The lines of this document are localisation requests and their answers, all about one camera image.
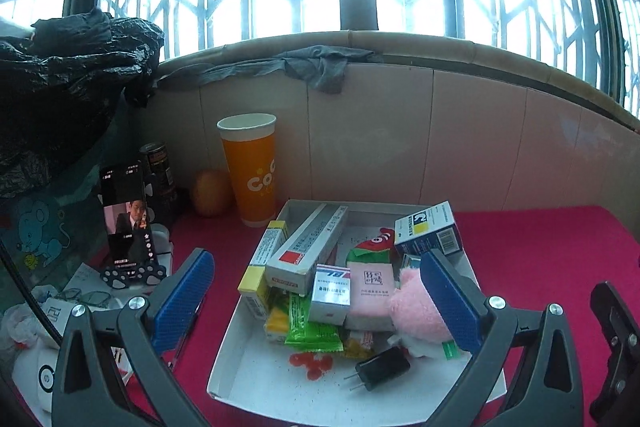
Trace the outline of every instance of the blue gripper pad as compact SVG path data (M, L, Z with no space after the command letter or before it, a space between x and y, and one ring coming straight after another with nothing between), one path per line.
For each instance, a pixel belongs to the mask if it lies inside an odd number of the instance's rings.
M158 355L175 348L213 280L215 272L213 255L206 250L199 248L197 250L200 250L199 254L195 251L191 253L191 255L196 254L197 258L164 300L162 307L155 313L151 345Z
M431 251L422 254L420 279L458 347L476 354L482 346L480 317Z

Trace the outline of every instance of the red logo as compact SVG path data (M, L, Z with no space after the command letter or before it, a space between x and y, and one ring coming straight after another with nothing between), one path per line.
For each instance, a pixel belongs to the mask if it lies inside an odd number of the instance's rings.
M287 250L280 256L280 260L283 261L283 263L300 264L304 256L305 254L303 253Z

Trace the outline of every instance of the pink box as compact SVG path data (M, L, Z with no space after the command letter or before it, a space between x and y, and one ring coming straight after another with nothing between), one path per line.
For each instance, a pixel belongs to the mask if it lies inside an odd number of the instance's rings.
M390 264L348 263L351 269L351 307L344 323L348 330L395 331L388 300L396 289Z

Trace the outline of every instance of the man in suit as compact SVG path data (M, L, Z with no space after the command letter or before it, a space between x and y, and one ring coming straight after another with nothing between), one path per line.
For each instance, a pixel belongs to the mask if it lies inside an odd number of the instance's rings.
M140 221L145 214L145 202L136 200L131 203L129 212L118 214L116 233L132 233L140 228Z

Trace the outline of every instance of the tiled wall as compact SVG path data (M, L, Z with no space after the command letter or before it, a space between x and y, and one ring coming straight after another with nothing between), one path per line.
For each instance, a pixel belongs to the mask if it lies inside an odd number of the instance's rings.
M454 210L600 204L640 237L640 136L572 102L459 73L351 64L329 95L281 73L162 92L136 114L175 178L225 168L216 122L270 112L278 195Z

